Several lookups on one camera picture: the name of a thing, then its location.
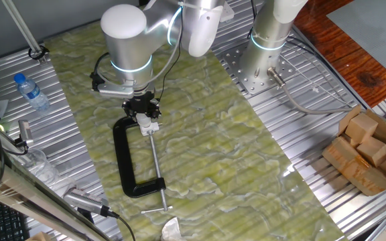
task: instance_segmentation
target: white cable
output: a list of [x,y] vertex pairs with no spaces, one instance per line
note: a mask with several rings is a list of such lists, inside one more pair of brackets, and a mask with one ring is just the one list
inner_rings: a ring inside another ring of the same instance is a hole
[[310,109],[307,109],[307,108],[304,108],[303,106],[301,106],[300,104],[298,104],[293,96],[290,94],[290,92],[288,91],[287,89],[287,86],[286,85],[283,85],[282,86],[282,90],[285,92],[285,94],[287,95],[289,101],[291,101],[291,103],[300,111],[304,112],[304,113],[308,113],[308,114],[332,114],[332,113],[338,113],[338,112],[349,112],[349,111],[352,111],[352,108],[337,108],[337,109],[332,109],[332,110],[310,110]]
[[294,68],[297,72],[299,72],[299,74],[301,74],[305,79],[309,80],[309,81],[310,81],[311,83],[313,83],[315,86],[318,86],[318,87],[320,87],[321,89],[323,89],[323,91],[327,92],[327,93],[328,93],[329,95],[331,95],[331,97],[333,97],[334,99],[336,99],[336,100],[340,101],[341,103],[343,103],[343,104],[345,104],[345,105],[347,105],[347,106],[353,108],[350,104],[348,104],[348,103],[345,102],[344,100],[342,100],[342,99],[340,99],[339,97],[333,95],[333,94],[330,93],[328,90],[326,90],[325,88],[323,88],[321,85],[315,83],[315,81],[312,81],[311,79],[309,79],[308,77],[306,77],[306,75],[305,75],[304,73],[302,73],[299,69],[297,69],[297,68],[296,68],[290,61],[288,61],[284,56],[281,55],[281,57],[282,57],[288,64],[290,64],[291,66],[293,66],[293,68]]
[[[291,50],[294,50],[294,51],[296,51],[296,52],[299,52],[299,54],[301,54],[303,57],[305,57],[305,59],[307,59],[307,60],[309,60],[317,69],[318,69],[318,67],[317,67],[317,65],[314,63],[314,61],[313,60],[311,60],[309,57],[307,57],[302,51],[299,51],[299,50],[296,50],[296,49],[293,49],[292,47],[288,47],[288,46],[286,46],[287,48],[289,48],[289,49],[291,49]],[[309,80],[310,82],[312,82],[312,83],[314,83],[316,86],[318,86],[318,87],[320,87],[321,89],[323,89],[325,92],[327,92],[329,95],[331,95],[333,98],[335,98],[336,100],[338,100],[338,101],[340,101],[341,103],[343,103],[343,104],[346,104],[347,106],[349,106],[349,107],[351,107],[351,108],[354,108],[354,107],[352,107],[350,104],[348,104],[347,102],[345,102],[343,99],[341,99],[342,97],[341,96],[339,96],[340,98],[338,98],[337,96],[334,96],[332,93],[330,93],[329,91],[327,91],[325,88],[323,88],[321,85],[318,85],[317,83],[315,83],[315,81],[312,81],[311,79],[309,79],[308,77],[306,77],[303,73],[301,73],[293,64],[291,64],[295,69],[296,69],[296,71],[298,71],[303,77],[305,77],[307,80]]]

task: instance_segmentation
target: blue led ring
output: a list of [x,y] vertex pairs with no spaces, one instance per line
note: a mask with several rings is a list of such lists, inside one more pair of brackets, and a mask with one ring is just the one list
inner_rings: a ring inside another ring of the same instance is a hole
[[266,47],[263,47],[263,46],[259,45],[259,44],[254,40],[253,35],[251,35],[251,40],[253,40],[253,43],[254,43],[257,47],[261,48],[262,50],[278,50],[278,49],[282,48],[282,46],[284,46],[284,44],[285,44],[285,42],[284,42],[281,46],[279,46],[279,47],[277,47],[277,48],[266,48]]
[[111,61],[111,64],[112,64],[112,65],[114,66],[114,68],[115,68],[116,70],[118,70],[118,71],[127,72],[127,73],[133,73],[133,72],[138,72],[138,71],[140,71],[140,70],[145,69],[145,67],[147,67],[147,66],[151,63],[151,57],[152,57],[152,56],[150,56],[150,59],[148,60],[148,62],[147,62],[144,66],[142,66],[142,67],[140,67],[140,68],[138,68],[138,69],[134,69],[134,70],[124,70],[124,69],[122,69],[122,68],[120,68],[120,67],[117,67],[117,66],[113,63],[113,61]]

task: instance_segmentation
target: paper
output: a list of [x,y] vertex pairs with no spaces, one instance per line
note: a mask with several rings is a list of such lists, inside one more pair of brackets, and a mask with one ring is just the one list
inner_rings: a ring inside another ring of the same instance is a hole
[[177,217],[169,220],[164,228],[162,228],[162,238],[161,241],[187,241],[185,238],[181,237],[180,227],[178,225]]

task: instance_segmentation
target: metal rod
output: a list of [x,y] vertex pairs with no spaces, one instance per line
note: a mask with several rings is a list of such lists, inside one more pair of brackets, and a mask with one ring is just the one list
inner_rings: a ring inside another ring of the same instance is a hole
[[38,42],[35,40],[34,36],[32,35],[31,31],[27,27],[25,21],[21,17],[19,11],[17,10],[16,6],[14,5],[12,0],[2,0],[4,3],[5,8],[7,8],[7,11],[10,13],[11,17],[13,18],[14,22],[16,23],[17,27],[19,28],[21,34],[23,34],[23,37],[25,38],[27,44],[32,49],[33,53],[40,53],[41,47],[38,44]]
[[[157,160],[157,152],[155,150],[154,139],[153,139],[153,131],[149,131],[148,134],[150,136],[151,149],[153,150],[155,174],[157,175],[157,178],[160,178],[160,177],[162,177],[162,175],[160,174],[159,161]],[[161,189],[160,190],[160,195],[162,197],[162,203],[164,205],[164,210],[167,211],[168,210],[168,205],[166,204],[165,190]]]
[[163,211],[165,210],[164,208],[158,208],[158,209],[154,209],[154,210],[147,210],[147,211],[141,211],[141,214],[146,214],[148,212],[158,212],[158,211]]

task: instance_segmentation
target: wooden desk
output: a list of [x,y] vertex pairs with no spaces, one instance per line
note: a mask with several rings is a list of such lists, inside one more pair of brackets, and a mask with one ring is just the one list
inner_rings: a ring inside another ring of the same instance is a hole
[[327,14],[352,0],[309,0],[295,25],[371,107],[386,99],[386,69]]

